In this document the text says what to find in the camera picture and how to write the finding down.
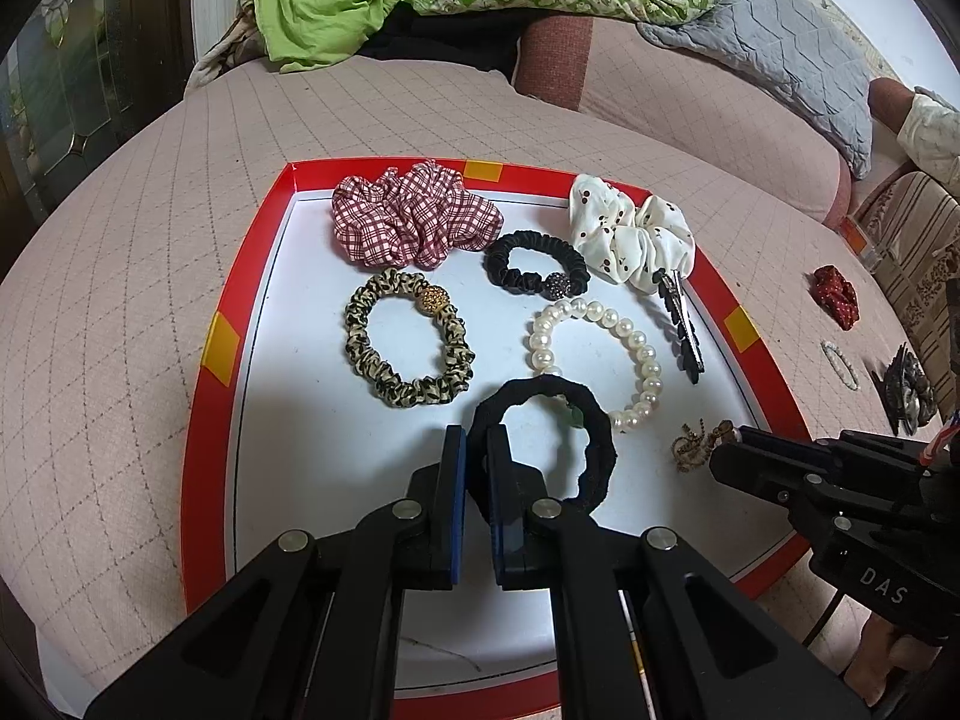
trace screw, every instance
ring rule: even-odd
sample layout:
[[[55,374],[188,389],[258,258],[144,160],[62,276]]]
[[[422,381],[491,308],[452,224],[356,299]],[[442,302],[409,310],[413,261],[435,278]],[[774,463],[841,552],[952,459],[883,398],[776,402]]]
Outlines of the screw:
[[[664,552],[677,546],[677,534],[669,528],[651,528],[647,531],[647,543]]]
[[[277,546],[284,552],[299,552],[309,543],[310,538],[304,531],[287,531],[277,538]]]
[[[534,505],[530,509],[541,519],[553,519],[560,516],[563,506],[553,498],[539,498],[539,500],[534,501]]]
[[[424,510],[419,503],[411,498],[404,498],[394,504],[394,517],[397,519],[416,519]]]

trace red scrunchie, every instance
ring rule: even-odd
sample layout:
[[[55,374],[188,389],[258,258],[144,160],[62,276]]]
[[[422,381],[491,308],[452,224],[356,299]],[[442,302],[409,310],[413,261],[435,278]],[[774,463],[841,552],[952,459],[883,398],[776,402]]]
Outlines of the red scrunchie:
[[[484,250],[496,240],[503,215],[464,189],[464,177],[433,160],[400,176],[396,167],[371,183],[352,175],[333,190],[333,234],[357,263],[434,269],[450,247]]]
[[[824,265],[813,271],[816,281],[810,293],[813,299],[826,308],[844,330],[850,330],[853,322],[860,319],[853,284],[844,279],[834,265]]]

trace black hair tie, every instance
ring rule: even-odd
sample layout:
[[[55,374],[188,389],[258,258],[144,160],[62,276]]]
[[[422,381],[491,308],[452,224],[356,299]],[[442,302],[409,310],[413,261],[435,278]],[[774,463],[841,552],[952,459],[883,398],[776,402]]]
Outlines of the black hair tie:
[[[590,440],[584,451],[587,467],[577,479],[577,496],[565,502],[590,514],[607,497],[613,466],[616,466],[616,449],[610,418],[593,393],[582,384],[549,373],[514,379],[477,406],[467,433],[467,491],[487,522],[490,522],[487,429],[499,424],[510,406],[526,403],[534,395],[563,395],[570,406],[576,406],[584,415],[584,428]]]
[[[549,254],[563,266],[563,274],[556,272],[543,278],[540,274],[522,274],[510,267],[510,252],[516,247],[529,248]],[[590,274],[587,263],[570,244],[552,235],[535,230],[517,230],[502,235],[487,247],[484,268],[491,282],[508,292],[536,295],[543,293],[547,300],[574,298],[587,291]]]

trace red tray border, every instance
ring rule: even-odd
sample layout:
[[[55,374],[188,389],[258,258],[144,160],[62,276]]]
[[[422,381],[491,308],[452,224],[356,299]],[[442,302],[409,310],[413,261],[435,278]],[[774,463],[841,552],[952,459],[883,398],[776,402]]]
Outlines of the red tray border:
[[[387,167],[398,167],[401,172],[406,172],[422,160],[423,157],[353,157],[289,163],[253,217],[217,306],[218,312],[240,338],[232,376],[229,385],[224,386],[206,367],[200,367],[187,428],[181,486],[181,566],[187,611],[195,610],[227,581],[224,486],[233,401],[253,303],[290,199],[296,191],[334,187],[348,175],[376,180]],[[437,161],[460,172],[469,162],[464,159]],[[499,168],[498,180],[465,178],[464,186],[467,189],[562,197],[569,194],[574,178],[574,173],[564,170],[504,164]],[[637,204],[650,196],[645,189],[616,181],[610,183]],[[756,341],[743,352],[737,350],[723,318],[728,317],[739,303],[701,250],[697,250],[696,266],[688,281],[714,318],[750,382],[770,429],[791,439],[810,440],[800,409],[763,341]],[[800,560],[806,549],[808,543],[801,536],[791,536],[778,551],[742,577],[737,586],[751,598],[757,597]],[[555,707],[559,701],[560,690],[554,671],[493,688],[402,699],[395,702],[393,717],[395,720],[439,720],[449,716],[461,720],[507,720],[542,712]]]

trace gray blanket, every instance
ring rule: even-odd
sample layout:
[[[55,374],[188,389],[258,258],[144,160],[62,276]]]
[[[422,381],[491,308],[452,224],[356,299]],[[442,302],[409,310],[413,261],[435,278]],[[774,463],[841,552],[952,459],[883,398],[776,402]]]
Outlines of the gray blanket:
[[[870,73],[860,51],[809,0],[723,0],[682,26],[638,23],[650,43],[688,49],[746,76],[870,172]]]

